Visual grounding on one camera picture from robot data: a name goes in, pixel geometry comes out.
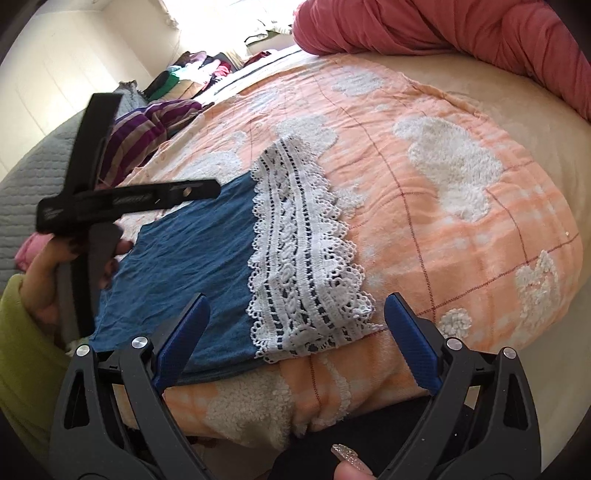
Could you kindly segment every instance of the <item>gray quilt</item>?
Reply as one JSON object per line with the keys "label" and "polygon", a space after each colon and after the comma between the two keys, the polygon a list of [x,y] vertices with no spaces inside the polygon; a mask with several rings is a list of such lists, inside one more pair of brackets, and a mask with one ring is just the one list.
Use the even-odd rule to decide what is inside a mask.
{"label": "gray quilt", "polygon": [[[135,82],[120,83],[115,92],[123,94],[118,116],[146,106]],[[14,255],[35,231],[37,203],[61,190],[82,114],[47,135],[0,182],[0,292],[15,273]]]}

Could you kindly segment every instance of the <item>blue fabric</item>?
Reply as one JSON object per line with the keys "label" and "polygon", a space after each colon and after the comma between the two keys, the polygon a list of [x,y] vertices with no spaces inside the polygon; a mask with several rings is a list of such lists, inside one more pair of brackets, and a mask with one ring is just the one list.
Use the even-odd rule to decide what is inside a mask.
{"label": "blue fabric", "polygon": [[264,362],[254,358],[252,319],[246,314],[252,297],[248,260],[255,236],[254,186],[244,174],[224,185],[217,199],[191,202],[142,227],[112,288],[102,294],[90,338],[97,351],[152,334],[201,292],[212,315],[178,383],[219,380]]}

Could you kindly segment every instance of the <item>white wall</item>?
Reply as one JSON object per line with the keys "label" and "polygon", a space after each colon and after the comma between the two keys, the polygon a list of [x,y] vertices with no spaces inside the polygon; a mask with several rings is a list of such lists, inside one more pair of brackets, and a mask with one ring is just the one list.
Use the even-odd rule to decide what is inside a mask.
{"label": "white wall", "polygon": [[151,75],[101,12],[38,14],[0,65],[0,180],[95,92]]}
{"label": "white wall", "polygon": [[109,26],[133,49],[152,78],[187,50],[182,49],[180,32],[167,24],[167,16],[157,1],[112,0],[103,15]]}

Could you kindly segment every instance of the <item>striped fabric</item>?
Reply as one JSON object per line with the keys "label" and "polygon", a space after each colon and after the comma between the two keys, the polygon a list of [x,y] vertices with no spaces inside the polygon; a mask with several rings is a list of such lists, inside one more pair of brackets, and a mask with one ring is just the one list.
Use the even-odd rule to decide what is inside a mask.
{"label": "striped fabric", "polygon": [[133,110],[117,120],[100,168],[99,188],[116,187],[202,111],[195,100],[172,100]]}

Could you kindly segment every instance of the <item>clamp jaw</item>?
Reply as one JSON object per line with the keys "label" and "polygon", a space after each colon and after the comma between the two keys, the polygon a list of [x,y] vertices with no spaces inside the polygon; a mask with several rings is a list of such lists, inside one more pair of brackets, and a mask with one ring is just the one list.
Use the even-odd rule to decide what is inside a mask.
{"label": "clamp jaw", "polygon": [[[444,339],[398,293],[384,316],[420,387],[432,395],[410,437],[378,480],[533,480],[541,472],[538,420],[517,353],[471,351]],[[439,464],[469,387],[480,387],[461,454]]]}
{"label": "clamp jaw", "polygon": [[[102,359],[76,350],[57,400],[50,471],[57,480],[211,480],[161,396],[187,364],[210,315],[197,294],[179,317]],[[140,459],[123,425],[113,384],[125,386],[155,465]]]}

